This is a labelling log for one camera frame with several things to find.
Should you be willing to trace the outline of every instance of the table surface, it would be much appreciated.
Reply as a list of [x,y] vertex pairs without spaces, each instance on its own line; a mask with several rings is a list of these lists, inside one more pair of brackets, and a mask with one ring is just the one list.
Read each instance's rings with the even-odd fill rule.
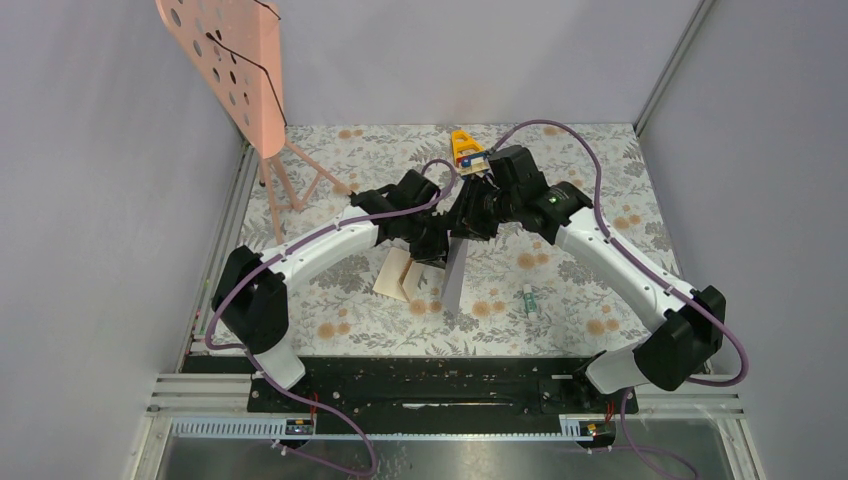
[[[491,146],[510,125],[399,125],[289,127],[288,137],[351,189],[396,183],[410,168],[433,158],[450,158],[450,132],[462,128]],[[597,153],[604,169],[601,203],[613,227],[664,269],[677,273],[671,242],[645,171],[633,129],[627,124],[574,125]],[[595,170],[580,144],[555,127],[528,127],[508,144],[528,147],[549,184],[567,180],[589,196]],[[301,192],[313,171],[291,152],[283,162]],[[449,173],[437,166],[428,176],[441,185]],[[283,189],[275,181],[280,201]],[[439,210],[453,203],[455,194]],[[242,244],[253,250],[274,246],[266,191],[254,183]],[[322,181],[299,213],[283,212],[287,240],[328,221],[348,204]],[[425,268],[410,303],[372,292],[391,245],[352,255],[308,285],[289,292],[291,343],[299,355],[586,356],[612,350],[647,335],[628,305],[588,266],[517,224],[501,226],[490,242],[471,242],[460,313],[442,308],[444,272]],[[533,286],[537,320],[524,314],[522,287]],[[235,341],[219,324],[216,342]]]

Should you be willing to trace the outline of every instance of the yellow object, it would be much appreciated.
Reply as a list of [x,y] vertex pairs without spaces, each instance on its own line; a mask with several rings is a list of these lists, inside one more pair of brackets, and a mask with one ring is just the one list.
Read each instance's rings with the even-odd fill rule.
[[457,173],[462,176],[471,175],[473,173],[484,172],[489,169],[486,165],[486,160],[483,157],[469,159],[466,165],[463,166],[460,158],[475,153],[482,153],[485,149],[471,138],[471,135],[465,133],[464,130],[451,132],[451,147],[453,150],[453,164],[456,166]]

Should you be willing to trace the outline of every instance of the gray leaf pattern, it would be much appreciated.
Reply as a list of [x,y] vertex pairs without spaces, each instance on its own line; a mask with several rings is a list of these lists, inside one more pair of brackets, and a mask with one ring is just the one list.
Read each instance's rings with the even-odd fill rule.
[[[325,168],[363,191],[397,183],[406,170],[450,156],[450,132],[462,128],[489,147],[511,125],[292,126],[288,137]],[[574,125],[604,166],[604,214],[612,226],[671,272],[678,271],[641,149],[630,125]],[[588,195],[595,170],[569,135],[554,127],[529,127],[508,144],[528,147],[548,182],[569,181]],[[281,160],[295,189],[303,192],[314,172],[289,151]],[[434,167],[427,176],[445,185],[448,173]],[[276,178],[280,202],[285,193]],[[439,205],[450,208],[459,186]],[[318,183],[302,212],[285,211],[286,240],[322,224],[348,204],[327,181]],[[254,250],[275,245],[267,193],[254,184],[240,241]],[[401,241],[392,245],[406,248]],[[468,250],[460,313],[440,303],[444,272],[426,267],[410,303],[371,291],[391,245],[353,255],[289,292],[292,346],[300,355],[592,355],[616,349],[647,332],[628,305],[586,265],[516,224],[503,225],[498,238],[472,242]],[[524,313],[522,288],[533,286],[540,310]],[[216,341],[235,338],[221,324]]]

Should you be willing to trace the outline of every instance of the white wall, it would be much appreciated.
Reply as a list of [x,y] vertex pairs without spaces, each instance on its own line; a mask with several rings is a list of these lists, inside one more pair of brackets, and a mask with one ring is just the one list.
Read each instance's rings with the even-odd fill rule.
[[0,15],[0,478],[118,478],[239,139],[152,0]]
[[279,0],[290,123],[634,122],[697,0]]
[[642,139],[684,273],[750,354],[770,479],[848,478],[846,23],[842,0],[719,2]]

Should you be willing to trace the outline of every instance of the black cord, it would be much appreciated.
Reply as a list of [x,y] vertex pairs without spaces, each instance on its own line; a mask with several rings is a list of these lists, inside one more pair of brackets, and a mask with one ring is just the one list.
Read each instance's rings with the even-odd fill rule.
[[271,6],[270,6],[270,5],[268,5],[267,3],[262,3],[262,2],[260,2],[259,0],[253,0],[253,1],[254,1],[254,2],[256,2],[256,3],[258,3],[259,5],[262,5],[263,7],[267,8],[269,12],[273,13],[273,14],[274,14],[274,16],[275,16],[275,17],[277,17],[277,20],[282,20],[282,18],[280,18],[280,16],[279,16],[279,15],[277,15],[277,12],[275,12],[275,11],[274,11],[274,9],[273,9],[273,8],[271,8]]
[[250,64],[252,64],[252,65],[255,65],[256,67],[258,67],[259,69],[261,69],[263,72],[265,72],[265,77],[267,77],[267,78],[268,78],[268,83],[271,85],[271,92],[273,92],[273,93],[274,93],[274,100],[276,100],[276,101],[277,101],[277,108],[279,108],[279,109],[280,109],[280,115],[282,115],[282,116],[283,116],[283,127],[285,127],[286,125],[288,125],[288,124],[289,124],[289,122],[288,122],[288,120],[286,120],[286,112],[284,112],[284,111],[283,111],[283,104],[282,104],[282,103],[280,103],[280,97],[277,95],[277,89],[276,89],[276,88],[274,88],[274,82],[271,80],[271,74],[270,74],[270,73],[268,73],[268,69],[267,69],[267,68],[265,68],[265,67],[263,67],[262,65],[260,65],[260,64],[258,64],[258,63],[256,63],[256,62],[254,62],[253,60],[251,60],[251,59],[249,59],[249,58],[245,57],[244,55],[242,55],[242,54],[240,54],[240,53],[238,53],[238,52],[236,52],[236,51],[234,51],[234,50],[230,49],[229,47],[224,46],[224,44],[223,44],[223,43],[219,42],[219,41],[218,41],[218,39],[217,39],[217,38],[215,38],[215,35],[212,35],[211,33],[206,32],[206,38],[208,38],[209,40],[212,40],[213,42],[215,42],[216,44],[218,44],[218,46],[219,46],[219,47],[221,47],[221,48],[223,48],[224,50],[226,50],[226,51],[230,52],[231,54],[233,54],[233,55],[235,55],[235,56],[237,56],[237,57],[241,58],[242,60],[244,60],[244,61],[246,61],[246,62],[248,62],[248,63],[250,63]]

